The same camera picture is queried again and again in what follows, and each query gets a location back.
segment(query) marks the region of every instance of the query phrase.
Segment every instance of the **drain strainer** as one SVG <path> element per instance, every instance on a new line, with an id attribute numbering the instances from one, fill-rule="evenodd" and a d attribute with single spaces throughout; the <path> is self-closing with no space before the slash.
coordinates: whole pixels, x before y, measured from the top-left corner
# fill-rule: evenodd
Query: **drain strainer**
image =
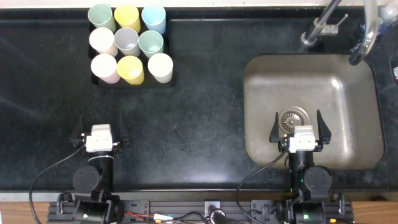
<path id="1" fill-rule="evenodd" d="M 298 106 L 291 106 L 279 113 L 279 127 L 286 134 L 293 133 L 296 126 L 309 124 L 308 114 Z"/>

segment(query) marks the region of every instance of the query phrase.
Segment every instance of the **wooden surface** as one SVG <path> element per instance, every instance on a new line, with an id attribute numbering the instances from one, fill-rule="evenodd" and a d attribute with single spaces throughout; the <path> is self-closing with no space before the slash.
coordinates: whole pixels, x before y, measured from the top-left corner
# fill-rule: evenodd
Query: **wooden surface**
<path id="1" fill-rule="evenodd" d="M 47 221 L 48 202 L 34 203 L 42 223 Z M 398 202 L 353 202 L 356 224 L 398 223 Z M 35 224 L 28 202 L 0 202 L 2 224 Z"/>

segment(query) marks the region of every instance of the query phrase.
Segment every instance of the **sink basin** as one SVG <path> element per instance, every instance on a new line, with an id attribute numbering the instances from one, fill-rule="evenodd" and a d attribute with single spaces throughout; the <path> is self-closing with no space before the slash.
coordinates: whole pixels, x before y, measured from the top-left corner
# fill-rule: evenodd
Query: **sink basin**
<path id="1" fill-rule="evenodd" d="M 260 166 L 279 151 L 269 134 L 279 113 L 282 136 L 296 125 L 313 125 L 317 110 L 332 132 L 329 145 L 314 152 L 316 165 L 332 169 L 371 169 L 384 155 L 376 87 L 366 62 L 349 55 L 262 55 L 244 69 L 246 150 Z M 276 168 L 284 167 L 281 159 Z"/>

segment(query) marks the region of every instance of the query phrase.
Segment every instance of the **blue cup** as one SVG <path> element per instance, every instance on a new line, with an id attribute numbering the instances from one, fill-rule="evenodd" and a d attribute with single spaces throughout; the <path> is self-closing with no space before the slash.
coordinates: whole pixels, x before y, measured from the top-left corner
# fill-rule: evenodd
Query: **blue cup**
<path id="1" fill-rule="evenodd" d="M 166 10 L 162 6 L 147 6 L 142 10 L 141 16 L 149 30 L 164 34 L 166 31 Z"/>

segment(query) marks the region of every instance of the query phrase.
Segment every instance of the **white wall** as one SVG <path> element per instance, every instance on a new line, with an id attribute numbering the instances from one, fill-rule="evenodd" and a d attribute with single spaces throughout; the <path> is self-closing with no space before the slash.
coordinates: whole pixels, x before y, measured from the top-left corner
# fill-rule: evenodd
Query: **white wall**
<path id="1" fill-rule="evenodd" d="M 342 0 L 340 6 L 361 6 L 363 1 Z M 377 0 L 386 5 L 391 0 Z M 137 7 L 161 5 L 165 7 L 244 7 L 244 6 L 326 6 L 330 0 L 0 0 L 0 8 L 43 8 L 43 7 L 91 7 L 106 3 L 112 7 L 120 4 L 135 4 Z"/>

